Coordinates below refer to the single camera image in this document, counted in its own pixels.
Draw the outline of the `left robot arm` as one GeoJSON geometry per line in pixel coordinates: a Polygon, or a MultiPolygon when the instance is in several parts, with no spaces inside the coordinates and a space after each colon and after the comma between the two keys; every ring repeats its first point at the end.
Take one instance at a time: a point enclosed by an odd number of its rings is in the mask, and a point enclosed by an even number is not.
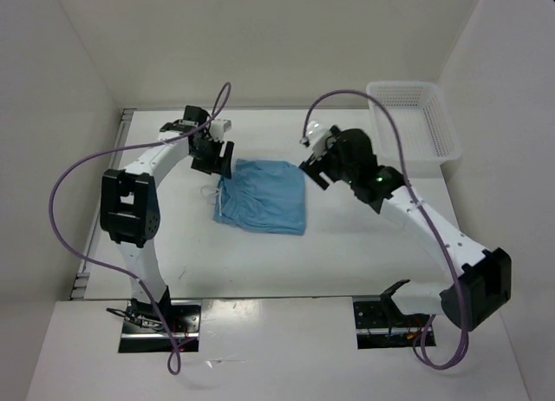
{"type": "Polygon", "coordinates": [[[160,273],[154,237],[161,222],[157,188],[186,157],[192,169],[229,179],[234,143],[225,141],[229,120],[215,119],[196,106],[165,123],[153,147],[122,169],[109,169],[101,179],[101,229],[118,247],[124,269],[132,274],[130,307],[125,316],[152,330],[166,330],[174,309],[169,286],[160,273]]]}

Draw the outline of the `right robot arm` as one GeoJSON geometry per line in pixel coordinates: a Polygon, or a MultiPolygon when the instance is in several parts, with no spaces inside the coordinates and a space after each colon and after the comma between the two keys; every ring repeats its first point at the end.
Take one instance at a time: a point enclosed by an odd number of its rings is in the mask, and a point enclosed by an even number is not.
{"type": "Polygon", "coordinates": [[[380,295],[389,325],[410,315],[444,315],[473,331],[512,296],[512,260],[501,248],[488,250],[437,213],[401,172],[379,164],[370,138],[359,128],[309,128],[301,140],[312,149],[300,165],[321,189],[343,181],[354,196],[408,233],[451,279],[450,286],[401,279],[380,295]]]}

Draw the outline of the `light blue shorts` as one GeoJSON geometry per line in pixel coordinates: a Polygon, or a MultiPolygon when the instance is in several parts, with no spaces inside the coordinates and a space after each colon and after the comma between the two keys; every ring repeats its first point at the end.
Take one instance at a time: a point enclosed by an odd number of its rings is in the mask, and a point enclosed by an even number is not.
{"type": "Polygon", "coordinates": [[[288,161],[237,159],[230,179],[221,177],[200,193],[220,224],[253,233],[305,233],[304,173],[288,161]]]}

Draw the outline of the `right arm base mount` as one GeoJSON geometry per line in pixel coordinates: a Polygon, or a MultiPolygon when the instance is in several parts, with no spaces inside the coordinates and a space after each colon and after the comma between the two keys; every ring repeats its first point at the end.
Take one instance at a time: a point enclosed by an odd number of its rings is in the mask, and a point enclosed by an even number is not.
{"type": "Polygon", "coordinates": [[[429,316],[402,315],[390,319],[376,296],[353,299],[358,350],[412,347],[429,316]]]}

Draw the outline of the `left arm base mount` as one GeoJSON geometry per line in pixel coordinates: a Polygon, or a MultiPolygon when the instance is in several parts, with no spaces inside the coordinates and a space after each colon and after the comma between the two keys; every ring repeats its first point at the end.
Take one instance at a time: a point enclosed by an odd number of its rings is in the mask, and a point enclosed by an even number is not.
{"type": "MultiPolygon", "coordinates": [[[[156,353],[172,350],[168,333],[157,318],[131,314],[131,303],[126,311],[108,309],[123,318],[118,353],[156,353]]],[[[180,352],[199,350],[201,301],[176,299],[172,301],[167,321],[180,352]]]]}

